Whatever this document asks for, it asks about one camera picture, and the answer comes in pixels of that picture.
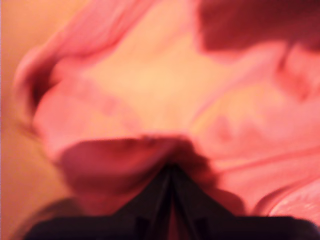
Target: blurry cloth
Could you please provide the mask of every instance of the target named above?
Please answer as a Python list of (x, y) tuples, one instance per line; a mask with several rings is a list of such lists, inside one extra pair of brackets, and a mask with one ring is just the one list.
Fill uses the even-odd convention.
[(317, 0), (93, 0), (14, 90), (89, 215), (169, 161), (234, 214), (320, 225)]

